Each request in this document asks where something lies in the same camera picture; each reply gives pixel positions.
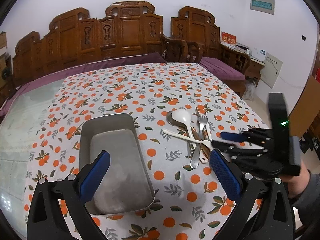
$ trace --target metal tray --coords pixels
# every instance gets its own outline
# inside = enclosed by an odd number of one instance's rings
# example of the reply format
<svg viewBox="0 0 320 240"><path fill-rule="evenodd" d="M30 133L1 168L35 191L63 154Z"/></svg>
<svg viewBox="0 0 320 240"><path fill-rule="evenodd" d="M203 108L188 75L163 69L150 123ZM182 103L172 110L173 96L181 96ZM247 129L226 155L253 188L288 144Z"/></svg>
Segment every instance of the metal tray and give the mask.
<svg viewBox="0 0 320 240"><path fill-rule="evenodd" d="M111 164L93 199L85 204L88 212L113 215L150 206L155 199L155 192L130 115L111 114L84 123L79 168L93 162L102 150L110 153Z"/></svg>

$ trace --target fork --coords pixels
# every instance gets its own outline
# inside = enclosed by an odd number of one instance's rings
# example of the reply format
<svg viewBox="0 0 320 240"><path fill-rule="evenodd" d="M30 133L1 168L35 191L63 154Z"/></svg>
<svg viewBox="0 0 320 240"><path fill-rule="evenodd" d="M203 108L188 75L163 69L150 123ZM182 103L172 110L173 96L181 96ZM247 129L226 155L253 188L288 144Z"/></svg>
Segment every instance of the fork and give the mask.
<svg viewBox="0 0 320 240"><path fill-rule="evenodd" d="M200 124L199 138L202 140L203 139L203 135L202 135L203 128L208 123L207 116L204 115L204 114L199 114L198 113L198 122ZM198 167L198 165L199 165L199 157L200 157L200 144L197 144L196 149L193 152L193 156L192 156L191 161L190 161L190 167L191 168L195 169L195 168Z"/></svg>

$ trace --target orange fruit pattern tablecloth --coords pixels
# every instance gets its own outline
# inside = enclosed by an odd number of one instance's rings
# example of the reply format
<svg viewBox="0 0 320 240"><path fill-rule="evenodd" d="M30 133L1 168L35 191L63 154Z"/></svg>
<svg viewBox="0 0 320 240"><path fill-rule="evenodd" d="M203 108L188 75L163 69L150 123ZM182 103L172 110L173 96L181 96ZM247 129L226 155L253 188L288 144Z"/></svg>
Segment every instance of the orange fruit pattern tablecloth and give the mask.
<svg viewBox="0 0 320 240"><path fill-rule="evenodd" d="M83 123L104 114L128 113L135 120L156 200L147 210L93 216L94 221L108 240L212 239L235 203L228 199L209 164L190 168L187 143L162 132L164 128L185 132L166 122L167 112L177 108L206 113L213 139L221 131L267 128L241 98L198 64L128 65L68 77L48 106L48 116L32 145L26 220L40 178L55 181L79 172ZM196 120L193 115L193 126L198 129ZM63 200L60 206L72 235L80 239Z"/></svg>

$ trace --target human hand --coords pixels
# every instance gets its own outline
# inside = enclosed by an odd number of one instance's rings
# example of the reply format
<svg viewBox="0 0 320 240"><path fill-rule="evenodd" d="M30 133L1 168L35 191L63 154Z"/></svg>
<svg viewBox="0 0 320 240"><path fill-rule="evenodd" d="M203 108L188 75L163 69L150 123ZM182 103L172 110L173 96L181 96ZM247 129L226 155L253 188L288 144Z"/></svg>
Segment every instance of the human hand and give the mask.
<svg viewBox="0 0 320 240"><path fill-rule="evenodd" d="M307 187L310 180L310 173L307 170L303 161L301 161L301 170L299 176L290 176L290 175L280 175L279 178L283 182L288 183L288 197L295 198L301 194Z"/></svg>

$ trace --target plastic bag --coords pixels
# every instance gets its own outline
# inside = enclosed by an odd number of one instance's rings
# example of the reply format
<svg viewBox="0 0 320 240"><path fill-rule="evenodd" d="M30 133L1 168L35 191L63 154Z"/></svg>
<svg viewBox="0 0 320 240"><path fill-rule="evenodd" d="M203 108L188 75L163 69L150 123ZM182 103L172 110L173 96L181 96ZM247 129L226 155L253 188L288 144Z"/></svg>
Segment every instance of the plastic bag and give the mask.
<svg viewBox="0 0 320 240"><path fill-rule="evenodd" d="M254 100L254 95L256 93L256 83L254 82L253 79L249 79L246 81L245 83L245 92L242 96L243 100L250 100L253 101Z"/></svg>

